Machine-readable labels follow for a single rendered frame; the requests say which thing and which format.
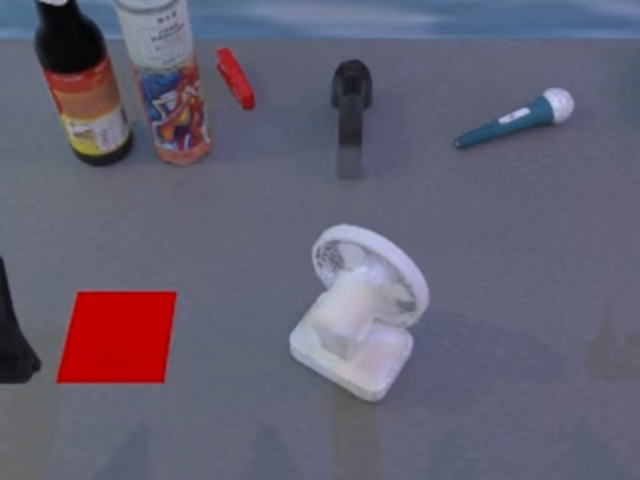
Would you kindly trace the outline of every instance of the blue background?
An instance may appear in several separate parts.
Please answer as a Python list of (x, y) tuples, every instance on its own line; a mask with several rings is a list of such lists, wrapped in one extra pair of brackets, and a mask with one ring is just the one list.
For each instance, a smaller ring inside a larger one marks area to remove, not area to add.
[[(112, 0), (80, 0), (108, 36)], [(638, 0), (190, 0), (199, 37), (636, 37)], [(0, 36), (30, 37), (33, 2), (0, 2)]]

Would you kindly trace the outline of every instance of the table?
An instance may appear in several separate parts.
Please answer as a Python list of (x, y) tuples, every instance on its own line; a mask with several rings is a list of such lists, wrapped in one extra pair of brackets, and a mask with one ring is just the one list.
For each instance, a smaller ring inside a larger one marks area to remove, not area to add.
[[(137, 143), (93, 169), (70, 155), (31, 46), (0, 43), (0, 252), (45, 364), (0, 388), (2, 478), (637, 478), (640, 42), (227, 45), (257, 109), (217, 75), (222, 44), (200, 43), (215, 152), (181, 169), (153, 155), (112, 43)], [(329, 84), (352, 57), (375, 103), (366, 176), (345, 183)], [(565, 125), (451, 147), (551, 86), (575, 95)], [(377, 405), (288, 352), (322, 291), (311, 246), (339, 223), (398, 243), (432, 289)], [(166, 385), (55, 385), (77, 291), (167, 289)]]

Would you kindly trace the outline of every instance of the red square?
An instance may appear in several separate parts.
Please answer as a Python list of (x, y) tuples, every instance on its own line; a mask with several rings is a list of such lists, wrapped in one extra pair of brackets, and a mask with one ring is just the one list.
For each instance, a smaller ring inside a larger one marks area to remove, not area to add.
[(164, 383), (177, 294), (81, 292), (58, 383)]

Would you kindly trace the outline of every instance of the black object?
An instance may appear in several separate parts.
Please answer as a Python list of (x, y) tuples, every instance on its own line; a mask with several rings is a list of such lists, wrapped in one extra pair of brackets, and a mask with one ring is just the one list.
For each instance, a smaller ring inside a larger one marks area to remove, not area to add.
[[(93, 20), (82, 14), (76, 0), (51, 5), (36, 0), (40, 24), (35, 49), (42, 68), (57, 74), (75, 74), (97, 67), (107, 56), (102, 32)], [(123, 160), (133, 147), (133, 135), (117, 150), (100, 156), (73, 150), (83, 162), (94, 167)]]
[(0, 257), (0, 384), (27, 383), (42, 363), (22, 334)]
[(362, 175), (363, 112), (373, 102), (371, 72), (360, 60), (338, 66), (331, 86), (331, 104), (340, 110), (338, 124), (338, 178)]

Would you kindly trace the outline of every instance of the white desk fan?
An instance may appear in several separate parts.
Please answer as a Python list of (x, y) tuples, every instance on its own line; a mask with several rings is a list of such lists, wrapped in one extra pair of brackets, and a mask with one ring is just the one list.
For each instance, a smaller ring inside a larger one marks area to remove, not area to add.
[(406, 330), (429, 305), (415, 263), (386, 238), (341, 225), (313, 247), (327, 288), (290, 337), (296, 360), (369, 402), (381, 400), (413, 350)]

